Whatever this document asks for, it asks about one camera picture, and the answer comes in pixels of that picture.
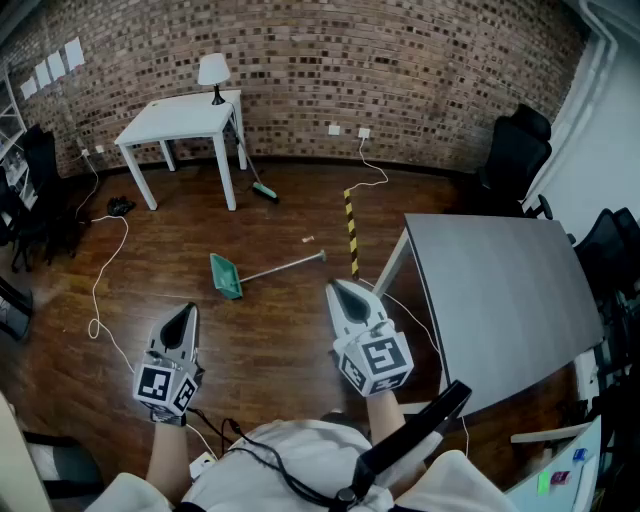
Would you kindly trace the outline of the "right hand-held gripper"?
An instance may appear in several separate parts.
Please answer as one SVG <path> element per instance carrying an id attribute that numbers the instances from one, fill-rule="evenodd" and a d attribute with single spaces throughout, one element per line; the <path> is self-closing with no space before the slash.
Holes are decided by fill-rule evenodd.
<path id="1" fill-rule="evenodd" d="M 331 322 L 337 339 L 337 367 L 363 397 L 393 390 L 405 383 L 414 368 L 405 335 L 397 332 L 380 299 L 353 281 L 326 285 Z M 361 325 L 369 326 L 361 331 Z"/>

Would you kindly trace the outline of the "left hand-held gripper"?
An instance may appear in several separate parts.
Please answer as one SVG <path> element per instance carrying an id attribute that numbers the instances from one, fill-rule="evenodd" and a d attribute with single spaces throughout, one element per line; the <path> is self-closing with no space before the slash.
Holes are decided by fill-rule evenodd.
<path id="1" fill-rule="evenodd" d="M 186 425 L 187 408 L 204 376 L 198 336 L 199 310 L 193 302 L 165 311 L 153 324 L 132 388 L 133 399 L 150 411 L 152 422 Z"/>

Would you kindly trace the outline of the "green long-handled dustpan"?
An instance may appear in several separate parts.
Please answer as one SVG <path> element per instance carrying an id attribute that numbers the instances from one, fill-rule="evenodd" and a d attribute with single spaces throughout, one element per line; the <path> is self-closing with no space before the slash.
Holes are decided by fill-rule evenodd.
<path id="1" fill-rule="evenodd" d="M 289 262 L 287 264 L 283 264 L 254 275 L 241 278 L 235 264 L 218 254 L 210 254 L 210 265 L 214 287 L 225 298 L 230 300 L 235 300 L 243 297 L 242 285 L 246 282 L 313 261 L 325 262 L 326 252 L 324 250 L 321 250 L 311 256 L 307 256 L 305 258 Z"/>

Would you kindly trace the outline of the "person's left forearm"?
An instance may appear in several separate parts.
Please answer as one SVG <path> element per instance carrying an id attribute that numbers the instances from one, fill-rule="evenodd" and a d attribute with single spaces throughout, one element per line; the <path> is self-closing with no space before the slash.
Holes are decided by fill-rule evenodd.
<path id="1" fill-rule="evenodd" d="M 155 423 L 152 452 L 145 480 L 172 505 L 177 505 L 191 487 L 189 465 L 186 428 Z"/>

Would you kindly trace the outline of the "person's right forearm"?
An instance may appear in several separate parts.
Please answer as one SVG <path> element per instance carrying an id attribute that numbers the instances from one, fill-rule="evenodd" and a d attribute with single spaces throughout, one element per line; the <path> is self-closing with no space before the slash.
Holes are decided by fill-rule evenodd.
<path id="1" fill-rule="evenodd" d="M 405 425 L 405 418 L 392 390 L 366 398 L 371 443 L 376 445 Z"/>

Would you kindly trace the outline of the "yellow black hazard tape strip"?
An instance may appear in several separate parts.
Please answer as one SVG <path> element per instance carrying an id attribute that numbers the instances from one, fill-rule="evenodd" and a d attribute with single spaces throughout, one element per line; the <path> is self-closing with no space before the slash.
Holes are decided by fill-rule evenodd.
<path id="1" fill-rule="evenodd" d="M 355 228 L 355 218 L 353 213 L 353 205 L 351 200 L 351 191 L 345 189 L 343 192 L 345 211 L 347 217 L 347 229 L 349 234 L 349 251 L 351 256 L 351 275 L 354 281 L 359 279 L 359 264 L 358 264 L 358 246 L 357 235 Z"/>

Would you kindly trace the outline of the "white power strip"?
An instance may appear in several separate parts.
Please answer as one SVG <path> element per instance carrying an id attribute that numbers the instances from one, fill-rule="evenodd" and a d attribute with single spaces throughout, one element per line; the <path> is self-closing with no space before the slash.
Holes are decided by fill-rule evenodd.
<path id="1" fill-rule="evenodd" d="M 213 466 L 217 461 L 218 459 L 214 454 L 208 451 L 202 453 L 189 465 L 191 479 L 193 481 L 197 480 L 200 475 Z"/>

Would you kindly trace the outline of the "grey desk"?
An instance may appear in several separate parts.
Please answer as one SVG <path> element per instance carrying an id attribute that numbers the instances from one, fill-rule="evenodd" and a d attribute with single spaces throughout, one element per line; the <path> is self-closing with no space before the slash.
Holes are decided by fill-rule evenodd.
<path id="1" fill-rule="evenodd" d="M 561 224 L 529 218 L 408 214 L 373 289 L 413 255 L 442 356 L 442 382 L 472 394 L 468 415 L 537 384 L 599 344 L 603 325 Z"/>

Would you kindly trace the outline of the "green broom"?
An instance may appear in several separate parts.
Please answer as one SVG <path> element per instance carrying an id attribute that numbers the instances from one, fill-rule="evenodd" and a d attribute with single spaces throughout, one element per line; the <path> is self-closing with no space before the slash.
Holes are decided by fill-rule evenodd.
<path id="1" fill-rule="evenodd" d="M 262 181 L 260 179 L 260 176 L 259 176 L 259 173 L 257 172 L 257 170 L 256 170 L 256 168 L 255 168 L 255 166 L 254 166 L 254 164 L 253 164 L 253 162 L 252 162 L 252 160 L 251 160 L 251 158 L 249 156 L 248 150 L 247 150 L 245 142 L 244 142 L 244 137 L 240 134 L 239 129 L 238 129 L 238 123 L 237 123 L 238 119 L 237 119 L 237 112 L 236 112 L 235 106 L 232 106 L 232 111 L 233 111 L 233 113 L 231 114 L 231 116 L 229 118 L 229 122 L 230 122 L 231 127 L 232 127 L 232 129 L 234 131 L 234 135 L 235 135 L 235 137 L 237 139 L 237 142 L 239 143 L 239 145 L 240 145 L 240 147 L 241 147 L 241 149 L 242 149 L 242 151 L 244 153 L 247 165 L 249 166 L 249 168 L 250 168 L 250 170 L 251 170 L 251 172 L 252 172 L 252 174 L 254 176 L 254 181 L 253 181 L 253 184 L 252 184 L 252 191 L 256 195 L 258 195 L 260 197 L 263 197 L 264 199 L 267 199 L 267 200 L 271 201 L 274 204 L 278 204 L 279 203 L 279 197 L 277 196 L 277 194 L 272 189 L 266 187 L 262 183 Z"/>

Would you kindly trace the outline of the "black armless office chair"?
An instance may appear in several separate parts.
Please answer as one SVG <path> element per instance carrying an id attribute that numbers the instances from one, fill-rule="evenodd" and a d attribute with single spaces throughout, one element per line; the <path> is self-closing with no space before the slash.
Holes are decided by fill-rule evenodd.
<path id="1" fill-rule="evenodd" d="M 27 207 L 12 190 L 5 177 L 0 177 L 0 247 L 13 246 L 11 270 L 19 271 L 17 261 L 31 271 L 29 250 L 44 247 L 44 258 L 50 263 L 60 249 L 70 257 L 76 255 L 88 219 L 71 204 L 71 190 L 57 170 L 54 135 L 40 126 L 31 127 L 21 138 L 29 176 L 36 201 Z"/>

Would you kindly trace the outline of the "white square table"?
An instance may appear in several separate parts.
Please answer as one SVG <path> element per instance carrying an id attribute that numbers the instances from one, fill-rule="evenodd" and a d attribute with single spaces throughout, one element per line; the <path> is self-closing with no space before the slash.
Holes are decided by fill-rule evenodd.
<path id="1" fill-rule="evenodd" d="M 188 94 L 153 100 L 126 126 L 115 139 L 126 164 L 141 192 L 148 208 L 157 209 L 156 200 L 135 160 L 135 145 L 157 142 L 160 144 L 166 163 L 171 171 L 176 167 L 168 143 L 173 140 L 210 138 L 214 144 L 215 157 L 223 186 L 227 208 L 236 209 L 229 163 L 227 159 L 224 130 L 231 126 L 238 139 L 237 149 L 240 168 L 248 165 L 244 147 L 244 127 L 241 114 L 241 91 L 227 90 L 221 93 L 224 103 L 214 106 L 211 93 Z"/>

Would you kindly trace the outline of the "black high-back office chair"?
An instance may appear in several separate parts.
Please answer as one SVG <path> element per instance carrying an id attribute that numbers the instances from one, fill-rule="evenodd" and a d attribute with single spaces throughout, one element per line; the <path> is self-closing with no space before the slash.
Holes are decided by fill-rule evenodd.
<path id="1" fill-rule="evenodd" d="M 523 208 L 527 193 L 552 154 L 551 124 L 535 109 L 519 104 L 510 116 L 494 123 L 486 163 L 477 170 L 478 199 L 489 215 L 551 220 L 547 199 L 538 196 L 538 206 Z"/>

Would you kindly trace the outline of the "white shelf unit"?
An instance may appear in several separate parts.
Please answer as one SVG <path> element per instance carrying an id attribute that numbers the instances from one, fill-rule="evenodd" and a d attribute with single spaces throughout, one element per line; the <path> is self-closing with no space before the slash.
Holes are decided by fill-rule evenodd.
<path id="1" fill-rule="evenodd" d="M 7 184 L 28 210 L 37 201 L 30 177 L 30 168 L 24 156 L 22 138 L 27 132 L 19 111 L 6 66 L 0 67 L 0 167 Z"/>

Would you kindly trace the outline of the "black mesh office chair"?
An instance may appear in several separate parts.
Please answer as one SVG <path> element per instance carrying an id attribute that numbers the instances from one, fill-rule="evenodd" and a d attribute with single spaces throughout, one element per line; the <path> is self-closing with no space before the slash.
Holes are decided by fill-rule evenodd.
<path id="1" fill-rule="evenodd" d="M 574 250 L 596 299 L 614 291 L 640 293 L 640 225 L 626 207 L 604 209 Z"/>

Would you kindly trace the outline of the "white table lamp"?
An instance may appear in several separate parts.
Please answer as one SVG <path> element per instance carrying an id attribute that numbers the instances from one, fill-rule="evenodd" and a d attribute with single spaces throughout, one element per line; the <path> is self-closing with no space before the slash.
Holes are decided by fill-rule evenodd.
<path id="1" fill-rule="evenodd" d="M 214 87 L 212 100 L 214 106 L 225 103 L 220 93 L 220 85 L 229 80 L 230 77 L 231 73 L 222 53 L 208 54 L 200 59 L 197 83 L 201 86 Z"/>

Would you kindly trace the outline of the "white board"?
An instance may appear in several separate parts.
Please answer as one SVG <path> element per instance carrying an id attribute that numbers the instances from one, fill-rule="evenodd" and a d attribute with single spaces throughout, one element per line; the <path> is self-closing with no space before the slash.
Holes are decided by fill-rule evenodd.
<path id="1" fill-rule="evenodd" d="M 598 478 L 601 418 L 596 417 L 591 422 L 576 426 L 515 434 L 511 437 L 511 444 L 514 446 L 543 442 L 562 442 L 564 447 L 507 491 L 507 497 L 520 512 L 588 512 Z M 588 450 L 585 461 L 573 461 L 574 452 L 578 448 Z M 566 485 L 551 485 L 547 495 L 538 496 L 538 474 L 545 470 L 551 476 L 556 471 L 570 471 L 571 479 Z"/>

